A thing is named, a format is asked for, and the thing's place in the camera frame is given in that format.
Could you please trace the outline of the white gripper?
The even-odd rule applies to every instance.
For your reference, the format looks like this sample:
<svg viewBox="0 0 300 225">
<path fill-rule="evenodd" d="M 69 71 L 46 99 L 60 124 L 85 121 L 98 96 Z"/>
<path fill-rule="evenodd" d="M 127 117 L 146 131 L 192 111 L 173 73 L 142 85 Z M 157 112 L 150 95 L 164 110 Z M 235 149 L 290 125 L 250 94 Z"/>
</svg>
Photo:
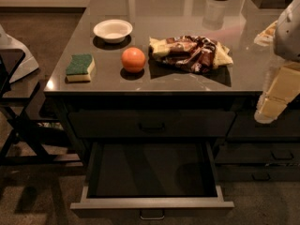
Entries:
<svg viewBox="0 0 300 225">
<path fill-rule="evenodd" d="M 254 38 L 254 43 L 270 46 L 273 40 L 276 55 L 286 60 L 300 61 L 300 0 L 292 0 L 278 20 Z M 261 124 L 272 123 L 299 94 L 299 63 L 285 62 L 280 67 L 270 67 L 266 73 L 254 119 Z"/>
</svg>

